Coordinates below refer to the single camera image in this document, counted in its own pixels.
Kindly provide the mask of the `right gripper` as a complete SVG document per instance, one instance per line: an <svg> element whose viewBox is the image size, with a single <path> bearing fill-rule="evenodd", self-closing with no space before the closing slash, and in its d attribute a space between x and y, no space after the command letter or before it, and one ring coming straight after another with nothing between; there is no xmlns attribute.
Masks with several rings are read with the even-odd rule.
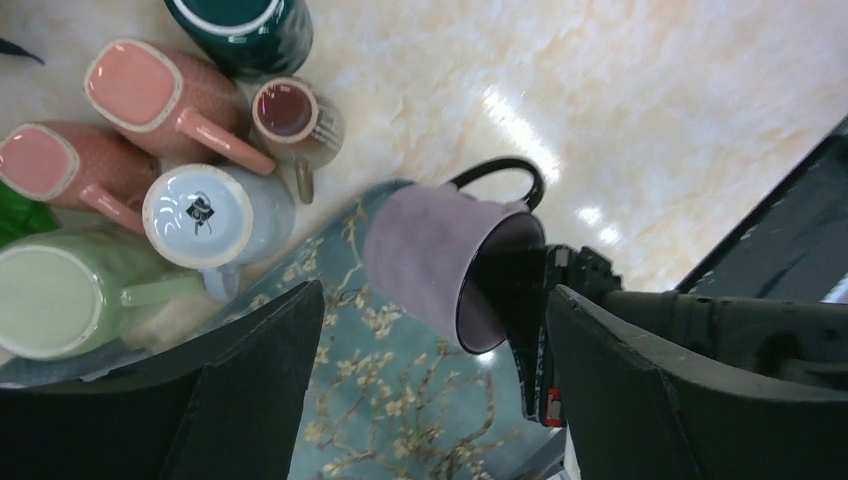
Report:
<svg viewBox="0 0 848 480"><path fill-rule="evenodd" d="M845 304L613 291L600 306L726 365L799 384L847 389Z"/></svg>

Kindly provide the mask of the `teal floral tray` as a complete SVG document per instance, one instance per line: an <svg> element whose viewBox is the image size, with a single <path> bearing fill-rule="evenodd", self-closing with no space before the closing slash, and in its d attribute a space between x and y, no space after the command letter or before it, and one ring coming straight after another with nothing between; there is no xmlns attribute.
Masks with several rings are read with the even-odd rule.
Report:
<svg viewBox="0 0 848 480"><path fill-rule="evenodd" d="M542 477L557 459L558 437L523 418L510 349L469 355L366 279L366 230L402 187L394 180L366 190L218 313L203 316L173 348L317 281L325 313L284 479ZM1 393L92 381L168 350L117 340L66 360L10 359L1 366Z"/></svg>

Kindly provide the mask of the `light green mug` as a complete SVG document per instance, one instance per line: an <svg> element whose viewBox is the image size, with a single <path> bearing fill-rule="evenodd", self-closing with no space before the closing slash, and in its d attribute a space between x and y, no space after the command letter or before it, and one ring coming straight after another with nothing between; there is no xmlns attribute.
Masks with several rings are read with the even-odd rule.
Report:
<svg viewBox="0 0 848 480"><path fill-rule="evenodd" d="M198 272L120 226L30 235L1 251L1 345L27 359L73 357L204 289Z"/></svg>

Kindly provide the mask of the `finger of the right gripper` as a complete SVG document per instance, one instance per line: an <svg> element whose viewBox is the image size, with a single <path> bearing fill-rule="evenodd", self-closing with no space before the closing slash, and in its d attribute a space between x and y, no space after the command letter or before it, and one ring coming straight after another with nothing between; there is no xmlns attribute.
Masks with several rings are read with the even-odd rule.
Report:
<svg viewBox="0 0 848 480"><path fill-rule="evenodd" d="M518 295L518 305L506 333L518 371L522 414L531 422L561 428L566 415L545 320L548 295L562 284L598 300L620 290L622 279L607 257L587 246L534 247L516 252L509 265L517 269L508 288Z"/></svg>

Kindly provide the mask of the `pink mug right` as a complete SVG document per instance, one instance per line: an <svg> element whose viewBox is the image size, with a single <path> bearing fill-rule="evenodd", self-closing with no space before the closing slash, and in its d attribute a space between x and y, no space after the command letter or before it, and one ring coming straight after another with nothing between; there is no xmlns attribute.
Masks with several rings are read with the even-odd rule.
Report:
<svg viewBox="0 0 848 480"><path fill-rule="evenodd" d="M93 108L146 152L176 164L233 161L259 175L276 163L247 141L249 105L213 64L138 39L111 41L89 65Z"/></svg>

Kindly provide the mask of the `purple mug black handle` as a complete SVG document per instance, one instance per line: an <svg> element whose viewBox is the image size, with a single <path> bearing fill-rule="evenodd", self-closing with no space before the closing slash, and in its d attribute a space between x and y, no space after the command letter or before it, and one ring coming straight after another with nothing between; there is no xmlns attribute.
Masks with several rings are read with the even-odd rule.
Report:
<svg viewBox="0 0 848 480"><path fill-rule="evenodd" d="M461 190L510 169L532 179L519 200L480 200ZM397 190L372 216L365 237L362 261L369 284L466 352L493 350L506 338L503 316L470 271L481 254L544 244L542 223L533 214L544 193L537 166L510 156L486 160L438 187L412 183Z"/></svg>

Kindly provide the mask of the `light blue white mug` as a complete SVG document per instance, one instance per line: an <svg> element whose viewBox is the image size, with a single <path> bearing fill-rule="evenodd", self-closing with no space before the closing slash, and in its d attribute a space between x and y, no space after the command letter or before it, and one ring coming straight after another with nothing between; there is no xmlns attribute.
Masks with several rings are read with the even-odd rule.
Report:
<svg viewBox="0 0 848 480"><path fill-rule="evenodd" d="M160 255L198 271L211 297L230 302L238 294L241 269L286 244L296 204L274 174L261 176L233 163L187 164L156 179L141 218Z"/></svg>

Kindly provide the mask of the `pink mug left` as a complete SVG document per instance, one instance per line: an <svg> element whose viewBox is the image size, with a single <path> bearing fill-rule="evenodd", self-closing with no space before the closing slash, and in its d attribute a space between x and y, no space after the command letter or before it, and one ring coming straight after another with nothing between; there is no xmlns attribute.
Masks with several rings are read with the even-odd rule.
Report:
<svg viewBox="0 0 848 480"><path fill-rule="evenodd" d="M142 234L140 208L158 158L115 131L71 121L27 122L1 141L1 180L22 196L96 211Z"/></svg>

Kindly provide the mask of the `pink mug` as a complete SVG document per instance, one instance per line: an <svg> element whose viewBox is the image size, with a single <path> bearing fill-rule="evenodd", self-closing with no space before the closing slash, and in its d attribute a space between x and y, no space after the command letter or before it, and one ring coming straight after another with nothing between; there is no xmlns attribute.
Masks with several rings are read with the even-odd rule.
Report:
<svg viewBox="0 0 848 480"><path fill-rule="evenodd" d="M1 180L22 196L96 211L142 234L140 208L158 158L115 131L71 121L27 122L1 141Z"/></svg>
<svg viewBox="0 0 848 480"><path fill-rule="evenodd" d="M146 152L176 164L233 161L259 175L276 163L247 141L249 105L213 64L138 39L111 41L89 65L93 108Z"/></svg>

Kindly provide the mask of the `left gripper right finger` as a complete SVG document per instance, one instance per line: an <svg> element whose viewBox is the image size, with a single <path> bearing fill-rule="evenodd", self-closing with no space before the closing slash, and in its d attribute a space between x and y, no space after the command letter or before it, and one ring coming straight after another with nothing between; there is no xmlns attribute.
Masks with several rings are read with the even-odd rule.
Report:
<svg viewBox="0 0 848 480"><path fill-rule="evenodd" d="M843 479L847 389L738 369L560 285L547 326L585 479Z"/></svg>

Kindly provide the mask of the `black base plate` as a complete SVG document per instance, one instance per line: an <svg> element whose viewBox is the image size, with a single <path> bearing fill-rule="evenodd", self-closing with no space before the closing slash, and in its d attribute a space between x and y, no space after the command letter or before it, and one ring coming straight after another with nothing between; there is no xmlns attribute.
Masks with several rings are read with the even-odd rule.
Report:
<svg viewBox="0 0 848 480"><path fill-rule="evenodd" d="M831 130L677 289L846 303L847 123Z"/></svg>

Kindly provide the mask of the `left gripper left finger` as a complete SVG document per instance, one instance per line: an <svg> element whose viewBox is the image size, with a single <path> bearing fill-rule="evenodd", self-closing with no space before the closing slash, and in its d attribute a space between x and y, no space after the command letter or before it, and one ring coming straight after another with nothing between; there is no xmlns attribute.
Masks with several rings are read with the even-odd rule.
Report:
<svg viewBox="0 0 848 480"><path fill-rule="evenodd" d="M284 479L325 313L304 282L92 381L1 393L5 479Z"/></svg>

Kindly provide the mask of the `green toy lettuce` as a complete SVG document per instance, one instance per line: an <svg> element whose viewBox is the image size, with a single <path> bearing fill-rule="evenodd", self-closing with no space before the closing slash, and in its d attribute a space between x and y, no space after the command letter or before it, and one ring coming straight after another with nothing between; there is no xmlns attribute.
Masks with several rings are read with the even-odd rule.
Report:
<svg viewBox="0 0 848 480"><path fill-rule="evenodd" d="M28 235L57 230L50 208L21 196L1 183L1 246Z"/></svg>

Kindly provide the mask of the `brown striped small mug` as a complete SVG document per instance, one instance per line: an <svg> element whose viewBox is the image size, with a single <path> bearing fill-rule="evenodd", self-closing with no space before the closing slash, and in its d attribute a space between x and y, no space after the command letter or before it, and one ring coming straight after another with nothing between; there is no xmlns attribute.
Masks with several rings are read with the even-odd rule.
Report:
<svg viewBox="0 0 848 480"><path fill-rule="evenodd" d="M258 88L251 114L264 149L294 172L300 201L313 203L315 171L338 156L345 139L336 103L302 78L277 77Z"/></svg>

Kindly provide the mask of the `dark green mug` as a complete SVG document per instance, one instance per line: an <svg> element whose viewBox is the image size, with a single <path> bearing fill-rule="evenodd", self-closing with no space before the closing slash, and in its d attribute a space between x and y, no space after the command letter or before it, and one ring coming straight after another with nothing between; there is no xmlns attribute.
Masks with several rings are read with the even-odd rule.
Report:
<svg viewBox="0 0 848 480"><path fill-rule="evenodd" d="M165 0L172 18L227 76L261 83L306 62L314 27L302 0Z"/></svg>

